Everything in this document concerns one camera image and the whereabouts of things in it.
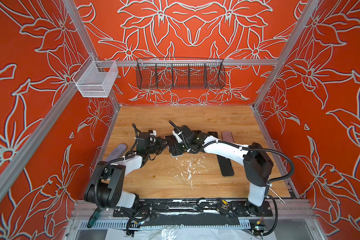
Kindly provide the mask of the black phone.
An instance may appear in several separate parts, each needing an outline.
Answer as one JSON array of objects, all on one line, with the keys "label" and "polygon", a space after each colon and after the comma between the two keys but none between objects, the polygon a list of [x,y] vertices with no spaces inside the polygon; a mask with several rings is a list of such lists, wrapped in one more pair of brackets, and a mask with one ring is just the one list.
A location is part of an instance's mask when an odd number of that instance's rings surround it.
[{"label": "black phone", "polygon": [[174,135],[165,136],[165,140],[168,143],[169,152],[173,157],[181,156],[183,154],[183,150]]},{"label": "black phone", "polygon": [[209,135],[215,137],[215,138],[219,138],[218,133],[217,132],[208,132]]}]

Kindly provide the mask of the pink phone case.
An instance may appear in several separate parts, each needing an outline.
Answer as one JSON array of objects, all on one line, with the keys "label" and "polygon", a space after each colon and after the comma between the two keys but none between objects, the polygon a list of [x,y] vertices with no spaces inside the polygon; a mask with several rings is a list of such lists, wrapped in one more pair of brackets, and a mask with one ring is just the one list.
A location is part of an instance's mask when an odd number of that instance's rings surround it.
[{"label": "pink phone case", "polygon": [[230,132],[230,131],[222,131],[221,135],[222,135],[222,140],[223,141],[230,142],[230,143],[235,142],[232,132]]}]

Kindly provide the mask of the black phone case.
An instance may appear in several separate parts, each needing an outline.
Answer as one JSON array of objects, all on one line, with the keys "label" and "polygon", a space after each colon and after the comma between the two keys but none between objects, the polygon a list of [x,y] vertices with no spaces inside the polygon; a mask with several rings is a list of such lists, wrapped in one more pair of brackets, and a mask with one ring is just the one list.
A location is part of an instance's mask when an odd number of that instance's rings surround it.
[{"label": "black phone case", "polygon": [[235,175],[230,159],[217,155],[218,163],[220,166],[221,174],[223,177],[232,177]]}]

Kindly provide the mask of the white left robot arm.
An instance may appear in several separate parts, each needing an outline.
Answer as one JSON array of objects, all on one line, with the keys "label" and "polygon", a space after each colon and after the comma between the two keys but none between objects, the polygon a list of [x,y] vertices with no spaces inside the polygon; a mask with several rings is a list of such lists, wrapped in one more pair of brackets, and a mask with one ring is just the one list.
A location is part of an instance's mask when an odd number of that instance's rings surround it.
[{"label": "white left robot arm", "polygon": [[148,145],[137,144],[136,149],[128,151],[123,157],[100,161],[86,188],[84,201],[96,204],[100,209],[136,209],[139,195],[123,190],[125,176],[142,168],[151,155],[160,155],[167,146],[166,140],[157,137]]}]

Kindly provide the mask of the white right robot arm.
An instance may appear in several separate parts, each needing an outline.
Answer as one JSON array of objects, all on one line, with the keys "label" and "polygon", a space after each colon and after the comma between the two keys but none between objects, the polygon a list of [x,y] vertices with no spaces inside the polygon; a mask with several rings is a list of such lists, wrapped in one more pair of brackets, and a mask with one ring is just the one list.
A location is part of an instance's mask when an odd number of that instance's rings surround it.
[{"label": "white right robot arm", "polygon": [[[257,143],[252,143],[252,145],[231,143],[207,133],[197,134],[186,125],[178,127],[172,121],[169,123],[174,127],[173,136],[176,139],[176,143],[171,147],[173,156],[183,153],[196,155],[203,152],[230,159],[245,168],[246,178],[250,182],[247,198],[250,207],[261,207],[272,183],[291,178],[295,172],[293,161],[282,152],[263,148]],[[290,170],[287,174],[270,178],[274,164],[269,153],[279,155],[289,163]]]}]

